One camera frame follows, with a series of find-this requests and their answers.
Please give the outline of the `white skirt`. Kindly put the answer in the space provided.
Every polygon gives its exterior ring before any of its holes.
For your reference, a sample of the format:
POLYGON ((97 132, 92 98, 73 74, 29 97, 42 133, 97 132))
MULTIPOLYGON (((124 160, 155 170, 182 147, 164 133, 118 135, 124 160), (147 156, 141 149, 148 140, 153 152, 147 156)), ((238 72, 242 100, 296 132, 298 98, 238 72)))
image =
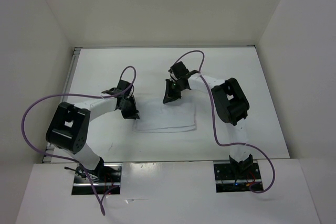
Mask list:
POLYGON ((196 126, 196 106, 192 99, 162 103, 158 98, 137 104, 140 118, 133 130, 140 133, 178 133, 193 131, 196 126))

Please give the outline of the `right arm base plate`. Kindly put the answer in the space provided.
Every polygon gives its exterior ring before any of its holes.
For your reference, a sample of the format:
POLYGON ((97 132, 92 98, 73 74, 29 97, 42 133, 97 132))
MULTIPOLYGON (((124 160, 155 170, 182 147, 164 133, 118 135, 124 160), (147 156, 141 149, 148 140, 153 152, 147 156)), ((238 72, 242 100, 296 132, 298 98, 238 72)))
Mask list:
POLYGON ((213 168, 217 193, 245 192, 250 189, 263 191, 264 189, 257 162, 240 175, 234 174, 229 161, 214 162, 213 168))

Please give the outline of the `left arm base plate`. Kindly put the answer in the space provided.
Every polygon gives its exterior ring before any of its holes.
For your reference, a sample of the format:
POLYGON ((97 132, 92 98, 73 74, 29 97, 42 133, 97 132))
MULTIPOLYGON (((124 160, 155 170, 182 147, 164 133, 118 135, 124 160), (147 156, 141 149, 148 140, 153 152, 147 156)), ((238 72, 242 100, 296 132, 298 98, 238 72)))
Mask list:
MULTIPOLYGON (((80 166, 77 166, 76 169, 71 168, 71 170, 75 172, 71 194, 75 196, 93 195, 93 189, 84 170, 80 166)), ((121 191, 121 172, 121 165, 104 166, 104 171, 99 177, 89 171, 97 194, 101 196, 119 195, 121 191)))

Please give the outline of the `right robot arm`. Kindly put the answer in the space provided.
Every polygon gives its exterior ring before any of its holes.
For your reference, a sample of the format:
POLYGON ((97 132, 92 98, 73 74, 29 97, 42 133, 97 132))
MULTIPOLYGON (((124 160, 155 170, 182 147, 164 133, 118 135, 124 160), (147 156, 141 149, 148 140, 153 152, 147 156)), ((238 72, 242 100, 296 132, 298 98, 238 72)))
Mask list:
POLYGON ((169 69, 163 103, 180 99, 184 90, 197 90, 209 95, 212 117, 225 123, 229 136, 230 172, 235 178, 243 178, 253 164, 253 156, 247 150, 245 119, 249 102, 235 78, 227 80, 204 76, 197 70, 189 71, 184 63, 177 62, 169 69))

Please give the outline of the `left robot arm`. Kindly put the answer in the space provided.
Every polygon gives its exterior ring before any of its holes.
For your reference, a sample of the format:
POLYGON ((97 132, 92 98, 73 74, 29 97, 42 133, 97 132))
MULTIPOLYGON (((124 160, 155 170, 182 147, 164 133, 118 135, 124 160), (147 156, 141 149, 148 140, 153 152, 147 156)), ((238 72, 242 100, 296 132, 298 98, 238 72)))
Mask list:
POLYGON ((47 142, 68 153, 84 168, 79 174, 98 182, 109 176, 110 169, 104 166, 98 156, 86 143, 89 123, 94 119, 115 110, 120 110, 124 119, 139 119, 131 83, 120 80, 117 87, 103 91, 111 98, 90 99, 71 104, 62 102, 58 106, 46 133, 47 142))

